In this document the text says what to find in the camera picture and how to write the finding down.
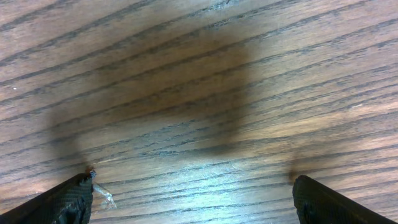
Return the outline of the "clear tape scrap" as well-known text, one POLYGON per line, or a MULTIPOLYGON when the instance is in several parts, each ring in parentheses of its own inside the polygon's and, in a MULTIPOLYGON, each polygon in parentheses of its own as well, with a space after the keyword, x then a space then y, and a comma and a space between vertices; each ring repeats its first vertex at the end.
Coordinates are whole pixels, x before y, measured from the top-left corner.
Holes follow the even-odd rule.
POLYGON ((101 195, 102 202, 101 202, 101 208, 104 210, 111 210, 111 209, 116 209, 117 205, 113 199, 113 195, 106 190, 105 188, 101 187, 99 184, 94 183, 93 184, 93 189, 96 193, 101 195))

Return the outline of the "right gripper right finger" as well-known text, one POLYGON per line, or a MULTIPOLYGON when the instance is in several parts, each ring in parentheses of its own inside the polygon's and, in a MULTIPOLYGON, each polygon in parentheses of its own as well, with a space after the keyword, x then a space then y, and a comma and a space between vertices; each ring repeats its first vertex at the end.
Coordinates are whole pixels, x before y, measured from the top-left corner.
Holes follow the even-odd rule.
POLYGON ((300 224, 397 224, 306 175, 292 195, 300 224))

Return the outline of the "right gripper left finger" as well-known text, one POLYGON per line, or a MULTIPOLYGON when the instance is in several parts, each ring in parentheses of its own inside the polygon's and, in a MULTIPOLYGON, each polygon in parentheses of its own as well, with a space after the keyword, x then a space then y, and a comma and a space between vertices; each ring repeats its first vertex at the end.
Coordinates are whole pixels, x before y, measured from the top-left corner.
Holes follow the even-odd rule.
POLYGON ((87 224, 93 203, 94 170, 80 173, 1 214, 2 224, 87 224))

